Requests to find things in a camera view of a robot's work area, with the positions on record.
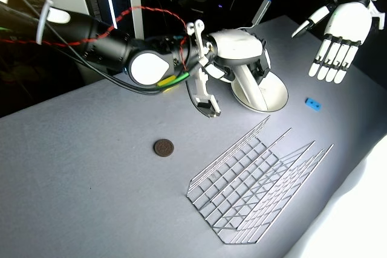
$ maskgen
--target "tabletop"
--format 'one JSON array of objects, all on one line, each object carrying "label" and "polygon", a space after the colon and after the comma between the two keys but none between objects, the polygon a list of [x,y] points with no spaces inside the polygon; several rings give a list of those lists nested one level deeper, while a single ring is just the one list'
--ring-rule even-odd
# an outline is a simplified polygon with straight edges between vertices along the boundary
[{"label": "tabletop", "polygon": [[[259,139],[269,144],[292,127],[276,154],[313,140],[312,153],[335,146],[259,243],[224,245],[185,194],[267,114],[214,79],[208,90],[222,113],[212,119],[183,85],[143,96],[102,80],[0,119],[0,257],[282,257],[387,133],[387,92],[354,66],[339,85],[308,77],[321,41],[291,39],[296,27],[283,16],[253,29],[289,93]],[[169,157],[153,151],[161,138],[174,143]]]}]

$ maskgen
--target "metal wire rack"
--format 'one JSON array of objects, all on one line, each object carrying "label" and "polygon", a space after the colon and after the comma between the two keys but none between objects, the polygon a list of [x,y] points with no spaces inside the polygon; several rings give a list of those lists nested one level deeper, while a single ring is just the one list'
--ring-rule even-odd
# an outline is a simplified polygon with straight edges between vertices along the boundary
[{"label": "metal wire rack", "polygon": [[278,158],[257,134],[268,118],[195,176],[187,197],[224,243],[257,243],[333,147],[304,160],[315,141]]}]

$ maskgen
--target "white circular joint cover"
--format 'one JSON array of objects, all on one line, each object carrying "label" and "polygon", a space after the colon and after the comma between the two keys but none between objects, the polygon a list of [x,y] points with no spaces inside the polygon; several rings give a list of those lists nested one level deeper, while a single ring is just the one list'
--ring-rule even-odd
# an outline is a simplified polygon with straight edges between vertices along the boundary
[{"label": "white circular joint cover", "polygon": [[153,85],[161,80],[169,64],[156,54],[143,53],[135,57],[131,63],[133,79],[142,85]]}]

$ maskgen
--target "white plastic clip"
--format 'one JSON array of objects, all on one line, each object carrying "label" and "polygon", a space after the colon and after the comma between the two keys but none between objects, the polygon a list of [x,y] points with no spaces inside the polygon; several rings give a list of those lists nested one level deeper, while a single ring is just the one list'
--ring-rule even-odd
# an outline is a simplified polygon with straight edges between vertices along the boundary
[{"label": "white plastic clip", "polygon": [[44,26],[46,24],[48,12],[50,11],[50,7],[54,4],[52,0],[46,0],[44,2],[42,11],[41,11],[41,16],[39,18],[39,23],[37,24],[37,30],[36,30],[36,43],[38,45],[42,44],[42,39],[43,39],[43,32],[44,32]]}]

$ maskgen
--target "metal frame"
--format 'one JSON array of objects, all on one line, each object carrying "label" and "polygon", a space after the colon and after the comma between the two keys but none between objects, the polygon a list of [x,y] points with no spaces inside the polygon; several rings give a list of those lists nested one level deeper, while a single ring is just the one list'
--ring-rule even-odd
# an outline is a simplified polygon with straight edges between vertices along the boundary
[{"label": "metal frame", "polygon": [[187,197],[224,243],[257,243],[333,147],[304,160],[315,141],[278,158],[257,134],[269,117],[195,176]]}]

